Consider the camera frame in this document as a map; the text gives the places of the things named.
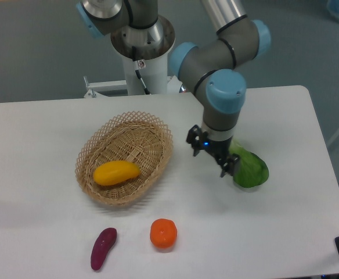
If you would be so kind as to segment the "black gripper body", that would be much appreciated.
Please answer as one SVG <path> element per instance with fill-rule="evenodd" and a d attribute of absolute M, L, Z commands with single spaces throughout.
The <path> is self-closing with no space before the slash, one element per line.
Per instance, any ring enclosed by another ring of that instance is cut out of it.
<path fill-rule="evenodd" d="M 208 135 L 208 132 L 203 132 L 200 137 L 200 144 L 202 150 L 205 150 L 211 155 L 218 164 L 225 164 L 229 157 L 229 147 L 232 139 L 226 139 L 223 141 L 212 140 Z"/>

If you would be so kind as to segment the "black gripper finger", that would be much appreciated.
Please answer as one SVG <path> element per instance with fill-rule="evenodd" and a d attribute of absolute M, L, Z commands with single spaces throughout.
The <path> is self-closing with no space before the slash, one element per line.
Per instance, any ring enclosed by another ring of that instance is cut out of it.
<path fill-rule="evenodd" d="M 234 176 L 240 168 L 240 156 L 233 153 L 228 154 L 226 158 L 219 159 L 218 164 L 221 167 L 220 177 L 224 177 L 226 174 Z"/>
<path fill-rule="evenodd" d="M 195 157 L 208 146 L 208 132 L 203 131 L 198 125 L 194 125 L 188 131 L 186 142 L 191 145 Z"/>

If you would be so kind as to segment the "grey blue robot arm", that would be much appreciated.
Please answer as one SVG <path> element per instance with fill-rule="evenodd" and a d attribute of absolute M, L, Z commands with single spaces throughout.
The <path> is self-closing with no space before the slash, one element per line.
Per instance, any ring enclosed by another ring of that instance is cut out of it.
<path fill-rule="evenodd" d="M 268 27 L 250 20 L 240 1 L 203 1 L 217 38 L 200 48 L 175 45 L 172 24 L 158 13 L 157 1 L 79 1 L 78 13 L 97 38 L 109 35 L 124 64 L 129 95 L 164 94 L 167 73 L 174 76 L 202 104 L 203 121 L 193 126 L 187 142 L 194 154 L 206 151 L 234 176 L 240 157 L 229 152 L 246 81 L 235 69 L 266 52 Z"/>

